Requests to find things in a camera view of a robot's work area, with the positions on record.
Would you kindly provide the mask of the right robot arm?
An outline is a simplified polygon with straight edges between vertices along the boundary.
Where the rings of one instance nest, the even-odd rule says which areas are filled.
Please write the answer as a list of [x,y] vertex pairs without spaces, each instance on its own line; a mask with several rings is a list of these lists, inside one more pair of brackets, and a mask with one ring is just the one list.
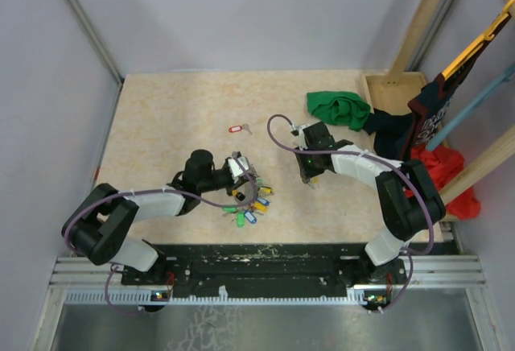
[[428,232],[428,243],[418,253],[431,251],[434,224],[446,212],[421,161],[385,159],[346,139],[337,141],[322,122],[292,126],[291,133],[297,138],[295,157],[304,183],[331,171],[358,180],[377,192],[384,227],[359,256],[357,268],[365,281],[381,281],[388,273],[388,263],[408,250],[413,238],[422,231]]

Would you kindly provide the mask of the key with yellow tag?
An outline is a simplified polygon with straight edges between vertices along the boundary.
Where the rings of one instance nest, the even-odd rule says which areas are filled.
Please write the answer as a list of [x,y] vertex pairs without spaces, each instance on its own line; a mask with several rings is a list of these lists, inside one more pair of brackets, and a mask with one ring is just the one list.
[[303,182],[313,189],[315,189],[319,186],[319,178],[318,177],[305,178],[305,179],[303,179]]

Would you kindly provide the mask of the large keyring with tagged keys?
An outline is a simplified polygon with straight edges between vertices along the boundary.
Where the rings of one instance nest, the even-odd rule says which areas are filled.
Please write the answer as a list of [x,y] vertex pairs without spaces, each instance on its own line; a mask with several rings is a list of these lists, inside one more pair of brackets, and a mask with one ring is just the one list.
[[253,175],[253,184],[246,182],[229,191],[236,206],[223,207],[222,216],[229,217],[237,228],[255,225],[259,217],[264,217],[270,207],[270,197],[274,190],[260,175]]

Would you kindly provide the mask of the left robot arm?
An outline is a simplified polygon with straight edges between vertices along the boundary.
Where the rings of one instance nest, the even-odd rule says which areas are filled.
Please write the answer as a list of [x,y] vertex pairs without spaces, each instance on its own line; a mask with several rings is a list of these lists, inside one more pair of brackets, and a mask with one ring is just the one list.
[[131,226],[160,217],[181,217],[201,203],[222,209],[222,204],[202,195],[220,190],[231,195],[248,184],[251,195],[234,205],[243,207],[257,198],[256,179],[249,160],[237,151],[216,169],[211,152],[195,150],[184,169],[161,188],[120,192],[107,183],[97,185],[64,223],[61,235],[71,251],[92,264],[128,266],[156,284],[166,278],[164,256],[149,242],[131,238]]

